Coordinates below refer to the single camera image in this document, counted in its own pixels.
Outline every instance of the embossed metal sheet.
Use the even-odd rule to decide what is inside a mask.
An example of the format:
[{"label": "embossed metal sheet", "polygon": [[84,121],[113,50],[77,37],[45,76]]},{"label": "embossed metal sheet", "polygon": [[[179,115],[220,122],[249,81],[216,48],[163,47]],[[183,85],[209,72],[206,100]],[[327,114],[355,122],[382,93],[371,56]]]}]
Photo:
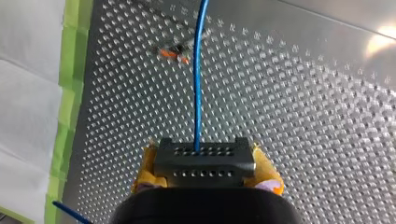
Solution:
[{"label": "embossed metal sheet", "polygon": [[[64,202],[95,223],[130,194],[150,138],[192,141],[191,66],[153,49],[192,38],[197,4],[94,3]],[[203,140],[258,142],[306,223],[395,223],[395,65],[367,60],[376,34],[256,0],[212,1],[205,28]]]}]

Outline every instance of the green tape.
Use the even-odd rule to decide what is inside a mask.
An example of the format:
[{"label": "green tape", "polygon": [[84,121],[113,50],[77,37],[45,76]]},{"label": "green tape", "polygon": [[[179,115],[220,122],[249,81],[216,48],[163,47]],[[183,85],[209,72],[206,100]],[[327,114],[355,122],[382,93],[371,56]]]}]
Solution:
[{"label": "green tape", "polygon": [[27,217],[23,217],[19,214],[16,214],[4,207],[0,207],[0,213],[3,213],[4,215],[8,216],[8,217],[12,217],[14,219],[17,219],[18,221],[20,221],[21,223],[34,223],[32,220],[30,220]]},{"label": "green tape", "polygon": [[60,223],[61,218],[60,211],[52,205],[52,202],[62,200],[69,169],[84,87],[92,2],[92,0],[66,0],[65,2],[59,75],[59,85],[63,88],[63,95],[45,205],[45,223],[49,224]]}]

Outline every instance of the blue cable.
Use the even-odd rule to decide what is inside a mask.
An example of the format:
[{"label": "blue cable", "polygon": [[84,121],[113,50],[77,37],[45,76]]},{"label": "blue cable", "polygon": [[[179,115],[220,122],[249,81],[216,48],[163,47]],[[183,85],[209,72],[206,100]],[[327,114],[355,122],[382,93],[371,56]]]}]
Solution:
[{"label": "blue cable", "polygon": [[194,75],[194,103],[195,103],[195,129],[194,129],[194,150],[199,151],[201,138],[201,39],[204,30],[205,15],[209,0],[202,0],[199,8],[197,24],[195,27],[195,39],[193,48],[193,68]]},{"label": "blue cable", "polygon": [[92,224],[87,218],[83,217],[82,215],[80,215],[79,213],[75,212],[74,210],[72,210],[71,208],[67,207],[62,203],[53,201],[52,204],[55,205],[57,208],[61,209],[62,211],[64,211],[70,217],[75,218],[80,223]]}]

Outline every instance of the diamond plate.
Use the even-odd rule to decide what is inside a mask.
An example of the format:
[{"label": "diamond plate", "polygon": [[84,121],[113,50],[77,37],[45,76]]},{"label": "diamond plate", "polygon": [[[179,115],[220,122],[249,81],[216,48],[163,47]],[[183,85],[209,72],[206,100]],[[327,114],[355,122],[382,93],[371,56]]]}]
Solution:
[{"label": "diamond plate", "polygon": [[[395,223],[396,92],[276,36],[236,32],[221,18],[206,24],[203,140],[261,144],[307,223]],[[136,1],[95,2],[84,140],[74,146],[78,211],[91,221],[105,223],[129,195],[150,138],[192,141],[191,66],[152,53],[192,28]]]}]

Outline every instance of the metal surface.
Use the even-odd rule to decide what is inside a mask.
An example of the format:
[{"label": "metal surface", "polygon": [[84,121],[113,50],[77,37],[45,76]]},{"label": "metal surface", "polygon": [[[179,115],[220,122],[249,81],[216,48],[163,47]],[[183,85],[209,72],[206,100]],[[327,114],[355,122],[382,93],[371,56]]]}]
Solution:
[{"label": "metal surface", "polygon": [[393,0],[279,1],[305,8],[373,33],[396,38],[396,4]]},{"label": "metal surface", "polygon": [[[191,66],[151,49],[191,38],[198,2],[146,4],[94,4],[64,202],[95,223],[150,137],[192,140]],[[260,143],[306,223],[396,223],[394,40],[278,1],[211,1],[208,16],[204,141]]]}]

